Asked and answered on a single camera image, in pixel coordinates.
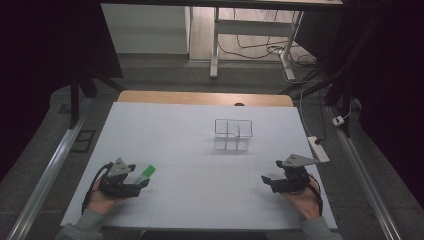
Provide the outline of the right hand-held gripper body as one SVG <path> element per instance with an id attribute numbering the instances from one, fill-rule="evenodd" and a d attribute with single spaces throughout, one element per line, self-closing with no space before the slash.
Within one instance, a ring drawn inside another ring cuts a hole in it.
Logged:
<path id="1" fill-rule="evenodd" d="M 306 166 L 319 164 L 315 158 L 291 154 L 284 162 L 285 179 L 275 180 L 277 193 L 295 193 L 304 190 L 310 183 Z"/>

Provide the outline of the white table mat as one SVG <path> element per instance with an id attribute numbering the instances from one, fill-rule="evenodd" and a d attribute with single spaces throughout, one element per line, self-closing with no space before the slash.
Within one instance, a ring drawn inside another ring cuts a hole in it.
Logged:
<path id="1" fill-rule="evenodd" d="M 251 120 L 247 151 L 214 148 L 216 119 Z M 162 230 L 297 230 L 301 215 L 264 184 L 283 176 L 277 160 L 311 154 L 294 107 L 113 104 L 86 170 L 64 215 L 76 223 L 96 172 L 121 158 L 156 168 L 136 198 L 119 203 L 108 227 Z"/>

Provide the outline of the clear plastic compartment organizer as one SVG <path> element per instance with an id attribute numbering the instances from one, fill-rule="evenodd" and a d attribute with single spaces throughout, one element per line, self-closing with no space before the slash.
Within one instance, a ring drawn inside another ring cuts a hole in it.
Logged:
<path id="1" fill-rule="evenodd" d="M 216 119 L 214 148 L 224 151 L 247 151 L 253 138 L 251 120 Z"/>

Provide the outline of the clear tube with green cap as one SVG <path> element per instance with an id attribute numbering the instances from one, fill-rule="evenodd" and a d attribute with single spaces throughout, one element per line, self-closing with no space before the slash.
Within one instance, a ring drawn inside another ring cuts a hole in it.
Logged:
<path id="1" fill-rule="evenodd" d="M 140 184 L 145 180 L 149 180 L 155 171 L 156 168 L 153 165 L 149 165 L 138 177 L 132 181 L 132 184 Z"/>

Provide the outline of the dark curtain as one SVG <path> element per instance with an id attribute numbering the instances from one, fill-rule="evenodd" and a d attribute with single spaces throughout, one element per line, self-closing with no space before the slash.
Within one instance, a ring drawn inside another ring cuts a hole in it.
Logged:
<path id="1" fill-rule="evenodd" d="M 0 180 L 73 80 L 123 76 L 102 0 L 0 0 Z"/>
<path id="2" fill-rule="evenodd" d="M 333 73 L 381 18 L 348 78 L 362 129 L 424 208 L 424 0 L 343 1 L 350 12 L 306 12 L 296 42 Z"/>

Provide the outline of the black rectangular floor frame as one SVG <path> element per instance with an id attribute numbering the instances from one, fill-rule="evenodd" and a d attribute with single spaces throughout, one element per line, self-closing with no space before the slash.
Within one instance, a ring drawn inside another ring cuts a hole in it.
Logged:
<path id="1" fill-rule="evenodd" d="M 94 140 L 95 130 L 81 130 L 75 139 L 71 151 L 74 153 L 87 153 Z"/>

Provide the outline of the person's left hand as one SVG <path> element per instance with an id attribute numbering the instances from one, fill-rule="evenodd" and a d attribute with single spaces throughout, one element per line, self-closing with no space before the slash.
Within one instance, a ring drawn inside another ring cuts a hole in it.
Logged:
<path id="1" fill-rule="evenodd" d="M 97 180 L 90 190 L 89 200 L 86 208 L 90 209 L 100 215 L 107 216 L 109 212 L 120 202 L 123 198 L 111 198 L 105 196 L 99 190 L 100 181 Z"/>

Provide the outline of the white partition panel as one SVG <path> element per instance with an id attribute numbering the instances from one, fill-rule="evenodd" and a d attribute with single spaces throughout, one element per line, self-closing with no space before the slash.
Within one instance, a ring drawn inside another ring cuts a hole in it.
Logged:
<path id="1" fill-rule="evenodd" d="M 189 7 L 106 3 L 101 7 L 118 53 L 189 53 Z"/>

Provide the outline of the white power strip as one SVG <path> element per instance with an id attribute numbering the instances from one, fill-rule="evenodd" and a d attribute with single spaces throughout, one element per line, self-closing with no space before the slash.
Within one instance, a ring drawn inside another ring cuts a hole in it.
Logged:
<path id="1" fill-rule="evenodd" d="M 326 163 L 326 162 L 329 162 L 330 161 L 330 159 L 329 159 L 326 151 L 324 150 L 324 148 L 321 145 L 321 140 L 320 139 L 318 139 L 315 136 L 310 136 L 310 137 L 307 138 L 307 140 L 308 140 L 308 142 L 310 144 L 310 147 L 313 150 L 316 158 L 320 162 Z"/>

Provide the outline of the white desk frame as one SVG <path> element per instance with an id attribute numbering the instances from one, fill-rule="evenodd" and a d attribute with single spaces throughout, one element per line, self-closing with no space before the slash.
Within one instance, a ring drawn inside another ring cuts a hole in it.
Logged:
<path id="1" fill-rule="evenodd" d="M 295 74 L 289 61 L 290 50 L 292 48 L 300 21 L 302 11 L 295 11 L 290 23 L 286 22 L 266 22 L 248 21 L 236 19 L 221 19 L 220 9 L 214 8 L 214 29 L 213 46 L 211 53 L 210 78 L 216 79 L 218 75 L 218 38 L 219 35 L 246 35 L 246 36 L 269 36 L 286 37 L 286 45 L 278 51 L 278 56 L 284 68 L 284 76 L 289 81 L 295 80 Z"/>

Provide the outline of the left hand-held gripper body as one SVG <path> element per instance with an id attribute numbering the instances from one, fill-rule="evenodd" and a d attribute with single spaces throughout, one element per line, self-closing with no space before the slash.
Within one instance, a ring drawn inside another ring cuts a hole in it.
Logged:
<path id="1" fill-rule="evenodd" d="M 126 184 L 124 180 L 131 173 L 128 165 L 118 158 L 102 175 L 99 190 L 111 198 L 138 197 L 140 192 L 134 191 L 135 184 Z"/>

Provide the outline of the black metal stand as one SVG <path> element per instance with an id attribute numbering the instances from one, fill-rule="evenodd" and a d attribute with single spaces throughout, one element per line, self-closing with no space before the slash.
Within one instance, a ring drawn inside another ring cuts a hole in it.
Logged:
<path id="1" fill-rule="evenodd" d="M 74 129 L 77 125 L 80 116 L 82 115 L 80 104 L 79 104 L 79 91 L 82 91 L 87 98 L 95 98 L 98 93 L 98 89 L 95 86 L 94 80 L 98 79 L 105 83 L 109 87 L 115 89 L 118 92 L 122 92 L 125 88 L 110 77 L 96 70 L 93 67 L 80 67 L 75 71 L 74 76 L 70 82 L 71 92 L 71 122 L 70 129 Z"/>
<path id="2" fill-rule="evenodd" d="M 327 86 L 330 89 L 324 98 L 326 106 L 335 106 L 339 100 L 342 100 L 342 110 L 340 117 L 343 123 L 339 124 L 339 127 L 347 137 L 350 137 L 349 131 L 349 117 L 351 114 L 351 96 L 352 96 L 352 79 L 349 77 L 350 67 L 342 66 L 337 72 L 328 76 L 325 80 L 322 80 L 319 84 L 312 86 L 307 89 L 303 89 L 296 98 L 303 99 L 304 97 L 311 95 Z"/>

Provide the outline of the aluminium rail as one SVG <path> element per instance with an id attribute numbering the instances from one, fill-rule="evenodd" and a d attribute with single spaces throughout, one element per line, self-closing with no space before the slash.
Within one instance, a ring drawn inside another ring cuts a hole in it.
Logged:
<path id="1" fill-rule="evenodd" d="M 366 169 L 366 166 L 362 162 L 362 159 L 352 142 L 352 140 L 346 136 L 340 126 L 335 126 L 335 131 L 342 143 L 342 146 L 351 162 L 352 168 L 356 173 L 356 176 L 364 190 L 364 193 L 368 199 L 371 208 L 374 211 L 376 219 L 378 220 L 380 227 L 387 240 L 402 240 L 400 231 L 398 230 L 389 210 L 377 191 L 377 188 Z"/>
<path id="2" fill-rule="evenodd" d="M 25 240 L 53 183 L 58 176 L 77 135 L 79 134 L 88 112 L 94 103 L 93 98 L 85 98 L 79 107 L 80 117 L 72 128 L 66 130 L 42 176 L 26 202 L 6 240 Z"/>

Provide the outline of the person's right hand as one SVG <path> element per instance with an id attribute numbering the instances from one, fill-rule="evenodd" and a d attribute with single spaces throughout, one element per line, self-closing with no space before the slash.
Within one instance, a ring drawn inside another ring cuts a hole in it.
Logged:
<path id="1" fill-rule="evenodd" d="M 304 190 L 296 193 L 282 193 L 282 196 L 293 204 L 305 220 L 321 216 L 318 198 L 319 186 L 312 175 L 309 176 L 309 179 L 310 183 Z"/>

